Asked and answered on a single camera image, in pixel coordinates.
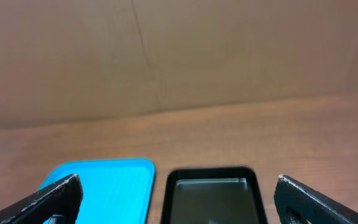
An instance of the wooden table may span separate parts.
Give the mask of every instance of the wooden table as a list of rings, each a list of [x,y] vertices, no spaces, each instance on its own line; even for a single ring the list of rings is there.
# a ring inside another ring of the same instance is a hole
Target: wooden table
[[[269,223],[279,223],[279,174],[358,211],[358,93],[0,131],[0,209],[61,163],[122,157],[155,164],[148,223],[159,223],[167,175],[178,167],[253,168]]]

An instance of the cardboard panel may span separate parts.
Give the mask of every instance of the cardboard panel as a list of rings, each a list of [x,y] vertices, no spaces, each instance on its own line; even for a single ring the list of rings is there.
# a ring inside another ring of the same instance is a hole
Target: cardboard panel
[[[135,5],[164,109],[358,90],[358,1]]]
[[[358,91],[358,1],[0,0],[0,129]]]
[[[0,0],[0,129],[153,111],[153,78],[130,1]]]

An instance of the black container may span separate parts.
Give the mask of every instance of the black container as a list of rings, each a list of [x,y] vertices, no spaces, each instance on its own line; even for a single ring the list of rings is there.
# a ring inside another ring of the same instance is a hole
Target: black container
[[[246,167],[173,171],[161,223],[267,223],[255,173]]]

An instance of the blue plastic lid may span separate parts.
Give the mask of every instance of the blue plastic lid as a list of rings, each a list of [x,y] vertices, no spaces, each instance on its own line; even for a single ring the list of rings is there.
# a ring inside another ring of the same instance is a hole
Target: blue plastic lid
[[[147,159],[68,162],[40,188],[78,174],[84,191],[77,224],[145,223],[155,169]]]

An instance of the blue tray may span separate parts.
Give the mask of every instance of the blue tray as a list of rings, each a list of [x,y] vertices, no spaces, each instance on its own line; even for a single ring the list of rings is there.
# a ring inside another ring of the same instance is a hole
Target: blue tray
[[[84,191],[76,224],[145,223],[155,169],[147,159],[67,162],[40,189],[76,173]]]

